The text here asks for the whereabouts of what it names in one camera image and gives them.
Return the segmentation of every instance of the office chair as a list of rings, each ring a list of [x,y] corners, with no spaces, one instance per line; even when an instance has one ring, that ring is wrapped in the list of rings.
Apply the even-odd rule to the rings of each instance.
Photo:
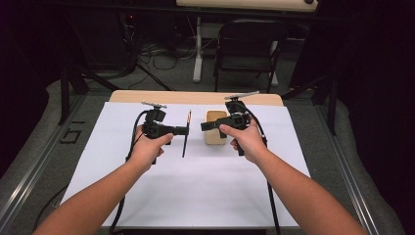
[[[286,38],[287,29],[278,21],[239,19],[226,23],[217,41],[214,91],[219,71],[245,71],[257,72],[256,77],[267,72],[269,93],[280,47]]]

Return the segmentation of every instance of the dark background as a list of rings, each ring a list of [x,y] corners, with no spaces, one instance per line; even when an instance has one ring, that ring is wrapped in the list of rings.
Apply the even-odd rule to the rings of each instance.
[[[324,1],[319,15],[355,18],[369,9],[371,2]],[[389,2],[378,9],[380,15],[376,23],[368,28],[367,35],[342,73],[339,98],[349,109],[363,164],[382,196],[396,211],[406,233],[415,234],[412,224],[415,218],[412,200],[415,198],[415,112],[412,111],[415,106],[415,7],[411,1]],[[29,0],[2,1],[0,9],[2,175],[41,118],[48,100],[46,87],[60,78],[66,50],[75,60],[89,66],[93,59],[85,55],[83,47],[97,34],[83,30],[84,44],[71,30],[65,14],[56,9],[40,12]],[[122,48],[115,18],[114,14],[107,14],[100,19],[107,30],[117,33],[105,36],[105,40],[111,42],[104,41],[103,45],[95,46],[108,47],[116,42]],[[91,19],[77,15],[76,20],[88,28]],[[152,24],[160,22],[149,22],[148,28],[154,28]],[[351,30],[353,27],[313,26],[291,85],[301,86],[327,73]],[[95,59],[122,69],[127,55],[119,49],[113,52],[110,49],[108,53]]]

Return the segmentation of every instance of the white paper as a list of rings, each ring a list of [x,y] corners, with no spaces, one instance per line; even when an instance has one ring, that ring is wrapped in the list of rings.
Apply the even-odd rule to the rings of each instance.
[[[106,103],[79,160],[64,200],[122,165],[137,116],[152,107]],[[285,107],[249,105],[268,149],[309,176],[298,137]],[[136,228],[270,228],[274,226],[267,184],[259,169],[230,146],[206,145],[201,123],[207,110],[224,105],[168,105],[163,123],[186,126],[192,110],[186,156],[184,136],[174,136],[164,154],[128,192],[118,222]],[[281,226],[298,226],[274,193]],[[110,226],[116,209],[103,226]]]

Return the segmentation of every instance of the gray floor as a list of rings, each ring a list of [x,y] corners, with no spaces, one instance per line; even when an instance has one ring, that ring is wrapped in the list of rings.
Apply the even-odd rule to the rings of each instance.
[[[296,64],[300,47],[297,43],[288,44],[277,67],[279,85],[271,89],[271,93],[284,94],[289,90],[290,77]],[[157,70],[153,66],[164,66],[171,70]],[[179,59],[176,64],[169,57],[159,55],[148,63],[150,71],[168,86],[180,91],[213,91],[212,65],[213,57],[206,51],[202,81],[194,83],[194,60]],[[111,93],[95,81],[88,80],[91,91],[86,97],[71,96],[72,116],[64,126],[57,126],[60,118],[60,83],[55,82],[48,87],[50,94],[48,107],[30,138],[22,148],[16,160],[0,180],[0,221],[1,234],[29,234],[34,221],[43,205],[63,186],[69,183],[76,168],[95,120],[109,100]],[[137,70],[133,74],[112,79],[112,83],[124,89],[163,90],[151,78]],[[219,84],[222,92],[247,92],[263,90],[265,77],[256,79],[245,74],[224,73]],[[333,137],[330,136],[324,122],[321,121],[321,110],[325,107],[314,107],[309,101],[312,91],[300,94],[296,99],[285,101],[292,116],[296,132],[306,158],[311,177],[328,189],[356,219],[362,219],[359,205],[361,202],[350,198],[353,192],[347,187],[341,174],[336,148],[333,148]],[[370,176],[365,171],[356,153],[354,139],[348,123],[347,109],[342,103],[338,106],[336,129],[341,154],[345,156],[358,187],[373,220],[372,234],[404,234],[394,211],[379,195]],[[68,130],[78,131],[76,143],[65,144],[70,136],[65,137]],[[48,207],[42,218],[53,210]],[[302,234],[298,229],[284,229],[284,234]]]

